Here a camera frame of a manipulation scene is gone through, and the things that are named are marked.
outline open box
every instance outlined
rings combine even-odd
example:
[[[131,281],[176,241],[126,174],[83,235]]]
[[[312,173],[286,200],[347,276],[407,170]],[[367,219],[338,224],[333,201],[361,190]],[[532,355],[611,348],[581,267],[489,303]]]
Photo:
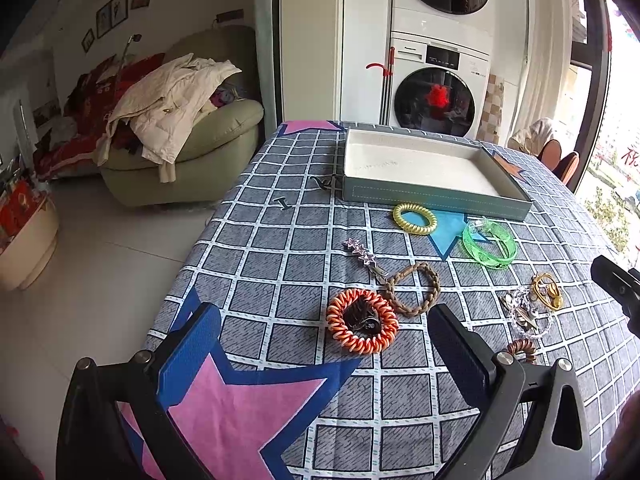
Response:
[[[345,200],[524,220],[531,200],[481,146],[416,134],[349,129]]]

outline pink star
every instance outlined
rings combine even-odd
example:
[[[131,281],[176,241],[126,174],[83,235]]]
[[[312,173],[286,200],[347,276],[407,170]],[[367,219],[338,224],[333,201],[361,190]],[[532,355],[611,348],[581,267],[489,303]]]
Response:
[[[296,134],[304,130],[332,130],[334,132],[341,132],[343,128],[329,121],[287,121],[286,123],[282,123],[278,131],[278,136]]]
[[[217,480],[273,480],[260,450],[296,415],[324,382],[225,384],[210,354],[184,399],[169,414],[202,463]],[[125,420],[142,437],[128,404]],[[146,444],[145,472],[164,480]]]

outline washing machine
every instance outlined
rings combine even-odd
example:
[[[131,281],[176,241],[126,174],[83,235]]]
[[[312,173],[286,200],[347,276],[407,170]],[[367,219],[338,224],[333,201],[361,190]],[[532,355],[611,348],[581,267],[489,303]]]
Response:
[[[394,32],[389,124],[475,139],[490,57],[445,41]]]
[[[494,0],[392,0],[391,27],[491,54]]]

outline bolt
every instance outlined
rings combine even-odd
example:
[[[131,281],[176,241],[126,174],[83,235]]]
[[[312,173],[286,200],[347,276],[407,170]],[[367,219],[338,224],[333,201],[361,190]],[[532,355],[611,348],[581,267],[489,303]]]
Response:
[[[562,370],[564,370],[565,372],[568,372],[569,370],[571,370],[571,368],[573,368],[571,365],[571,361],[569,361],[569,359],[564,359],[564,358],[561,358],[558,360],[558,366],[562,368]]]
[[[133,360],[140,365],[145,365],[149,361],[151,361],[152,353],[149,350],[141,350],[140,352],[136,352],[133,356]]]
[[[86,370],[89,366],[91,366],[91,359],[88,357],[83,357],[76,363],[76,368],[78,370]]]
[[[496,357],[501,365],[513,364],[513,356],[509,352],[500,352]]]

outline red blanket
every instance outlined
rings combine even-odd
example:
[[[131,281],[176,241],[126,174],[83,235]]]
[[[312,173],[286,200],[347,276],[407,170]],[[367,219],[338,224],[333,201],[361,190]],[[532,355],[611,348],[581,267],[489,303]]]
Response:
[[[116,103],[133,83],[161,66],[163,58],[164,53],[161,52],[124,67],[115,91],[116,76],[97,82],[113,62],[114,56],[105,59],[88,74],[82,74],[69,95],[64,110],[66,116],[76,121],[78,134],[53,149],[49,149],[49,134],[42,138],[33,154],[38,179],[47,180],[61,170],[83,160],[91,160],[95,146],[106,129],[107,118]],[[128,126],[118,128],[112,146],[124,147],[132,136],[135,137]]]

